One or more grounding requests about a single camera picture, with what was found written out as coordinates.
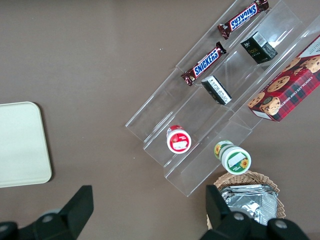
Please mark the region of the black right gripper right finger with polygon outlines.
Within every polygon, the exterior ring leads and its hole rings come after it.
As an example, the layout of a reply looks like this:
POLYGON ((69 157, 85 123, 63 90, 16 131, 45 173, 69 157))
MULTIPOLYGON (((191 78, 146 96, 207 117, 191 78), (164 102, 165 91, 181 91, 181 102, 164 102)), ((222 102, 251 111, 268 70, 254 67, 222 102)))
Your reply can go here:
POLYGON ((215 185, 207 185, 206 212, 212 229, 203 240, 308 240, 309 237, 293 221, 272 218, 262 225, 246 214, 231 211, 215 185))

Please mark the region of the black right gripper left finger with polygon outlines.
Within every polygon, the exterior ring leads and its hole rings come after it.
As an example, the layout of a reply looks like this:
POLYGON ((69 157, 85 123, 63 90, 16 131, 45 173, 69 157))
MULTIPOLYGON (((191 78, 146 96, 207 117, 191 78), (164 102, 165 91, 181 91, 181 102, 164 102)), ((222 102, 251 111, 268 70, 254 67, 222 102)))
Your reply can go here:
POLYGON ((18 228, 14 221, 0 223, 2 240, 76 240, 94 211, 93 188, 83 185, 57 213, 47 213, 18 228))

